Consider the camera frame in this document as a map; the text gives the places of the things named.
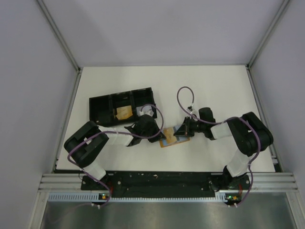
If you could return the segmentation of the yellow leather card holder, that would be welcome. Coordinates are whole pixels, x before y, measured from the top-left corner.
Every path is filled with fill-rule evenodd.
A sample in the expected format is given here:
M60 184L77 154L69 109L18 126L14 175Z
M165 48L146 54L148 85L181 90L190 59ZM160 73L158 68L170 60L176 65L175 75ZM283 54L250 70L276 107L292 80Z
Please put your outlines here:
M180 127L180 125L176 125L176 126L172 126L172 127L174 128L174 132L175 132ZM177 139L176 142L172 145L165 145L165 140L159 141L160 147L164 148L164 147L168 147L168 146L173 146L173 145L184 143L184 142L187 142L190 140L189 137L179 137L179 136L176 136L176 139Z

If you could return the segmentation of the gold credit card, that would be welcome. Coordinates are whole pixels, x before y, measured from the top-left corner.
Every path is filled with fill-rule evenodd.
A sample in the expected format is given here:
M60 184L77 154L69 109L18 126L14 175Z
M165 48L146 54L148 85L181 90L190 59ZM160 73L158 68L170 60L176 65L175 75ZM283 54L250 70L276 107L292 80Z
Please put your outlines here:
M165 145L172 145L176 142L176 137L173 135L174 134L174 128L173 127L169 127L169 128L165 128L163 130L163 134L166 137L165 140Z

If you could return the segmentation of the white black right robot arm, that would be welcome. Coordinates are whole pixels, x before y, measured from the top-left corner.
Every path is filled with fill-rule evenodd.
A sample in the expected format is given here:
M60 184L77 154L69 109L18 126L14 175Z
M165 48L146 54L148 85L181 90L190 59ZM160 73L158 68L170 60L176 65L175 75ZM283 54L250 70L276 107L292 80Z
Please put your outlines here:
M224 167L219 178L209 181L214 191L224 188L235 188L246 176L247 170L258 153L266 150L274 142L269 129L253 113L242 117L232 117L222 123L216 123L209 107L199 109L199 119L185 117L182 125L174 132L175 136L193 137L195 133L203 133L210 140L232 137L237 150L231 161Z

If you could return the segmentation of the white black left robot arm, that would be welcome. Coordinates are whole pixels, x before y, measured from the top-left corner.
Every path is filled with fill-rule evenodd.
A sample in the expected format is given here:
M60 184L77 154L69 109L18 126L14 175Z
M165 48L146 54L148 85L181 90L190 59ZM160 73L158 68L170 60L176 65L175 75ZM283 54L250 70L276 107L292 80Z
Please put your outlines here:
M68 152L68 160L92 176L91 183L97 189L103 189L108 184L106 171L97 162L97 156L105 146L122 145L131 147L147 139L154 143L164 140L155 119L144 114L130 126L110 128L88 121L64 143Z

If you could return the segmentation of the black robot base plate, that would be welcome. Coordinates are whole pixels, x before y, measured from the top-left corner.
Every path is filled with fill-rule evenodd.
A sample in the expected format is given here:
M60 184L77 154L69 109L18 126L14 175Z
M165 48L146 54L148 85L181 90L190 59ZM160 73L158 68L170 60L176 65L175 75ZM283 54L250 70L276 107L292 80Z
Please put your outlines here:
M205 198L214 197L217 191L209 181L222 173L214 172L156 172L107 171L100 183L83 176L81 189L86 191L110 190L114 198ZM246 176L231 190L241 193L250 187Z

